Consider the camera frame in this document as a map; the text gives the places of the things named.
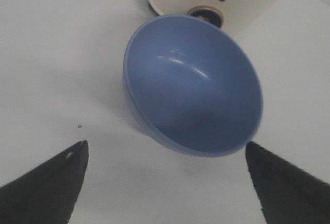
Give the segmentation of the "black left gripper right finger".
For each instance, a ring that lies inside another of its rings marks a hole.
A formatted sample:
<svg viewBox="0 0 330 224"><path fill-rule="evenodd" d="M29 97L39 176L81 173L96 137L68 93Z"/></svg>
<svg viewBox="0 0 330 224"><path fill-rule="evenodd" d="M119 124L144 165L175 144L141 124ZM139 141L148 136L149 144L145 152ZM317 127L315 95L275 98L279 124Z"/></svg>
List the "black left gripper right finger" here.
<svg viewBox="0 0 330 224"><path fill-rule="evenodd" d="M329 184L252 141L245 159L266 223L329 223Z"/></svg>

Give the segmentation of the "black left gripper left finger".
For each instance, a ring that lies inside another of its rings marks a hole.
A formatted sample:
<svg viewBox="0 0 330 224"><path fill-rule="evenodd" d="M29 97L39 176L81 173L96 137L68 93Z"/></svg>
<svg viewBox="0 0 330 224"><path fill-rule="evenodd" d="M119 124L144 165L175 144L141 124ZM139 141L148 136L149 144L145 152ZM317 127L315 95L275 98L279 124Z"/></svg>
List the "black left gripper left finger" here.
<svg viewBox="0 0 330 224"><path fill-rule="evenodd" d="M68 223L89 159L79 141L1 187L1 223Z"/></svg>

